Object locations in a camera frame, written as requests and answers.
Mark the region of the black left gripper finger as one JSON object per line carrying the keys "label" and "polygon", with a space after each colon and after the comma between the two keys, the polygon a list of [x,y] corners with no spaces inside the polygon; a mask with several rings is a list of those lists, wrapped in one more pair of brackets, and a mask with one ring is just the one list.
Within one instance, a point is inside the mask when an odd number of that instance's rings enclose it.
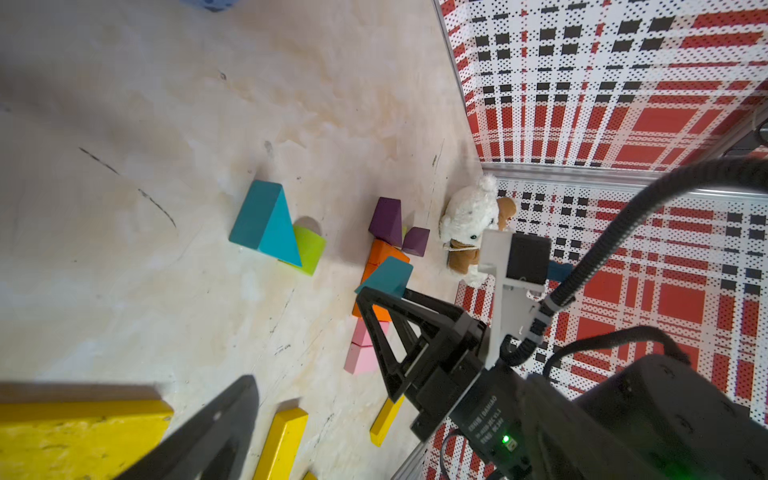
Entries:
{"label": "black left gripper finger", "polygon": [[120,479],[238,479],[259,406],[255,378],[243,375]]}

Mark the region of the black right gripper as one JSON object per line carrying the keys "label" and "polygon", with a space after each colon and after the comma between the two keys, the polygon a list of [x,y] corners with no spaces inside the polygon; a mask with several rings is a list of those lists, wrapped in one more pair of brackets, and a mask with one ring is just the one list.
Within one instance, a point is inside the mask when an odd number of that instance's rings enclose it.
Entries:
{"label": "black right gripper", "polygon": [[[450,418],[455,433],[508,479],[532,472],[518,404],[523,380],[514,369],[536,352],[552,322],[537,299],[550,249],[550,240],[536,235],[485,234],[480,267],[495,280],[489,324],[410,289],[396,298],[364,288],[356,298],[389,397],[404,396],[420,409],[413,431],[423,436]],[[373,305],[390,313],[387,334]]]}

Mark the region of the orange block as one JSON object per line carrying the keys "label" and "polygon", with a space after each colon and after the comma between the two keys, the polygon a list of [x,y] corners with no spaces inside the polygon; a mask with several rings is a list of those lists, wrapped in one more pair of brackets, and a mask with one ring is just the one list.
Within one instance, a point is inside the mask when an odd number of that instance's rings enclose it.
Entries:
{"label": "orange block", "polygon": [[[379,322],[391,322],[391,316],[387,309],[379,305],[373,305],[373,313],[375,314]],[[362,317],[360,309],[357,304],[354,305],[352,315],[358,318]]]}
{"label": "orange block", "polygon": [[372,243],[368,257],[368,263],[378,266],[390,257],[396,258],[405,263],[410,262],[410,258],[398,248],[390,245],[384,240],[375,239]]}

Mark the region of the yellow block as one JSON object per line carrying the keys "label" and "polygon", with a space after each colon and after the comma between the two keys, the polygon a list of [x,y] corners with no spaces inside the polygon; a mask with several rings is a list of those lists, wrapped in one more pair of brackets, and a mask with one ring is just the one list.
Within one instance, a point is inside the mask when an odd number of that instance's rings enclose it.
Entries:
{"label": "yellow block", "polygon": [[3,479],[113,479],[163,439],[162,400],[3,404]]}
{"label": "yellow block", "polygon": [[254,480],[289,479],[309,415],[301,408],[275,414],[270,426]]}
{"label": "yellow block", "polygon": [[396,401],[386,399],[382,405],[369,430],[370,441],[376,447],[382,446],[404,400],[404,396]]}

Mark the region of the teal triangle block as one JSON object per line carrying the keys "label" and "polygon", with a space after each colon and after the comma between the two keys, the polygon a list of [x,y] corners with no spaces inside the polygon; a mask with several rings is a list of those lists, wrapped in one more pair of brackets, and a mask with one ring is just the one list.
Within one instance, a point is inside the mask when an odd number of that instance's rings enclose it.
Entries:
{"label": "teal triangle block", "polygon": [[229,241],[289,265],[302,266],[281,184],[261,180],[251,183]]}
{"label": "teal triangle block", "polygon": [[387,258],[355,290],[359,294],[364,288],[372,288],[396,298],[402,298],[413,272],[413,266],[395,257]]}

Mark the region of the pink block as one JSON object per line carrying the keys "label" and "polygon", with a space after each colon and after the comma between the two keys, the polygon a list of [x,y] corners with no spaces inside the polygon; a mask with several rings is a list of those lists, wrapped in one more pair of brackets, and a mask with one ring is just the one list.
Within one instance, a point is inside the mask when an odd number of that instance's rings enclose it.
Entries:
{"label": "pink block", "polygon": [[345,360],[344,370],[352,375],[378,371],[379,365],[374,347],[351,343]]}
{"label": "pink block", "polygon": [[[380,321],[379,325],[381,326],[383,333],[387,334],[391,323],[389,321]],[[351,343],[360,347],[369,347],[372,345],[370,334],[362,318],[357,319]]]}

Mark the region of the purple triangle block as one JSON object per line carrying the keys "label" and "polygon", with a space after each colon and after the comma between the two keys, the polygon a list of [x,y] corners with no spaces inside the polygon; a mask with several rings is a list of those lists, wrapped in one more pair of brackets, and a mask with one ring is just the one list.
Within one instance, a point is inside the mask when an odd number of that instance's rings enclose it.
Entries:
{"label": "purple triangle block", "polygon": [[380,197],[368,230],[376,239],[400,248],[403,242],[401,201]]}
{"label": "purple triangle block", "polygon": [[429,236],[429,229],[412,227],[404,236],[401,250],[406,254],[423,257],[427,249]]}

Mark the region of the lime green block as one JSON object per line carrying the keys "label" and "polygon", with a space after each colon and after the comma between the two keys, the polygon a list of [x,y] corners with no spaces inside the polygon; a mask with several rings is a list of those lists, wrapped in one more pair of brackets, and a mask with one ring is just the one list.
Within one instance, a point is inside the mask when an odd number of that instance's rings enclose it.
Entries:
{"label": "lime green block", "polygon": [[326,240],[306,227],[295,225],[293,231],[296,237],[301,265],[289,263],[289,266],[308,276],[313,276],[323,256]]}

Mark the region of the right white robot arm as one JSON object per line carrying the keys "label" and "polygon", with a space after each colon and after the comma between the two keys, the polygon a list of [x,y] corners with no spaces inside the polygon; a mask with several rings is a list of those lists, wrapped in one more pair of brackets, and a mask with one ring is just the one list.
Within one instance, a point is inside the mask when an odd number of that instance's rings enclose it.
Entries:
{"label": "right white robot arm", "polygon": [[767,163],[637,192],[493,179],[504,207],[455,302],[388,261],[357,290],[388,397],[416,409],[400,477],[763,479]]}

